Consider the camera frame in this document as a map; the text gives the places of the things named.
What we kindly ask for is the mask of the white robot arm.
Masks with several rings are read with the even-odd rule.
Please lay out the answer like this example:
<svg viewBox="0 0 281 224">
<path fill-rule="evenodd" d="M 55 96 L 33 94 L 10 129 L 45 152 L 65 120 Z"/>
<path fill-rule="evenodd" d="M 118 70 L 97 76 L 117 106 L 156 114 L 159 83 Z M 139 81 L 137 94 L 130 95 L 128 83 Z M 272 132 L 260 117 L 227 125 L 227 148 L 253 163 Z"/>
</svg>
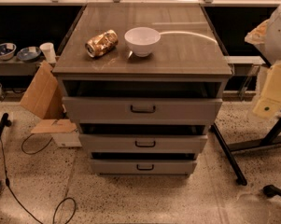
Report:
<svg viewBox="0 0 281 224">
<path fill-rule="evenodd" d="M 271 63 L 281 60 L 281 4 L 272 13 L 265 37 L 266 58 Z"/>
</svg>

